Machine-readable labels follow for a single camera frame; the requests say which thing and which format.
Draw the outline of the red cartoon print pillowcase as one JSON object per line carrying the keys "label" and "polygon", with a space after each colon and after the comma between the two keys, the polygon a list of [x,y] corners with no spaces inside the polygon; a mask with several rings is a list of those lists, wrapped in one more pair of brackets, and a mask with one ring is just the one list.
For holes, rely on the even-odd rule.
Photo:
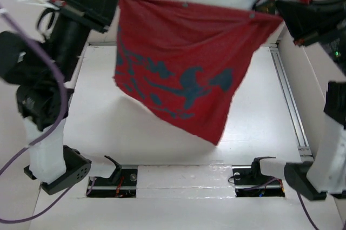
{"label": "red cartoon print pillowcase", "polygon": [[218,144],[254,52],[282,22],[253,7],[119,0],[115,84],[161,120]]}

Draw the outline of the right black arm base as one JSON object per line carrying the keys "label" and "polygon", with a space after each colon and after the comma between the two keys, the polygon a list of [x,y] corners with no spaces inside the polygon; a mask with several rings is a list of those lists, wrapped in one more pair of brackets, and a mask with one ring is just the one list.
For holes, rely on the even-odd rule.
{"label": "right black arm base", "polygon": [[285,197],[281,179],[263,175],[260,171],[260,160],[273,157],[256,157],[251,165],[233,165],[232,176],[228,183],[235,189],[237,198]]}

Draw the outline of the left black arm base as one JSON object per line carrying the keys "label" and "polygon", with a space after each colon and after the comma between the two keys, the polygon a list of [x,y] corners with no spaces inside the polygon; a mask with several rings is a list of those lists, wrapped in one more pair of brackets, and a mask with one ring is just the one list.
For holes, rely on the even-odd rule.
{"label": "left black arm base", "polygon": [[110,156],[91,160],[86,197],[135,198],[138,165],[121,165]]}

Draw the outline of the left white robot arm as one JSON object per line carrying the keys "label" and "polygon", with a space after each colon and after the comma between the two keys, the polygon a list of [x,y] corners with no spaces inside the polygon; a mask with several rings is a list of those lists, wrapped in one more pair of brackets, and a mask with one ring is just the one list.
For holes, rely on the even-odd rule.
{"label": "left white robot arm", "polygon": [[1,33],[1,79],[16,85],[24,118],[30,163],[25,174],[56,194],[84,179],[92,162],[63,143],[63,130],[74,93],[70,82],[91,31],[105,33],[118,0],[49,0],[42,41],[19,32]]}

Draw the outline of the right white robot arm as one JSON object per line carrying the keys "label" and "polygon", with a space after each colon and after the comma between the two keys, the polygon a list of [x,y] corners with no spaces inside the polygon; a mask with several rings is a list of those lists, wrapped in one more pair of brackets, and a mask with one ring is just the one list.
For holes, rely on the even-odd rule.
{"label": "right white robot arm", "polygon": [[[294,45],[318,43],[345,72],[345,0],[260,0],[253,9],[281,16]],[[329,81],[323,137],[313,161],[285,162],[282,177],[310,201],[345,199],[345,82]]]}

